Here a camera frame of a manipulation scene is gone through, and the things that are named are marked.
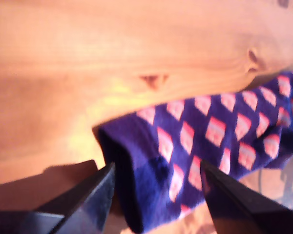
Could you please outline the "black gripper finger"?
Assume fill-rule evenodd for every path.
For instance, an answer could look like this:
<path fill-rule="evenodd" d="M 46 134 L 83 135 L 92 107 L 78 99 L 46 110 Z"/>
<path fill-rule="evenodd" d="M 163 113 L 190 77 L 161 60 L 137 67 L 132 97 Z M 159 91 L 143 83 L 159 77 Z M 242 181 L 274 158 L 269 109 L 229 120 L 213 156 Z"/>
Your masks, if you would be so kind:
<path fill-rule="evenodd" d="M 293 234 L 293 210 L 246 187 L 205 160 L 202 188 L 219 234 Z"/>
<path fill-rule="evenodd" d="M 110 163 L 78 185 L 41 205 L 38 211 L 61 215 L 51 234 L 101 234 L 115 189 L 115 164 Z"/>

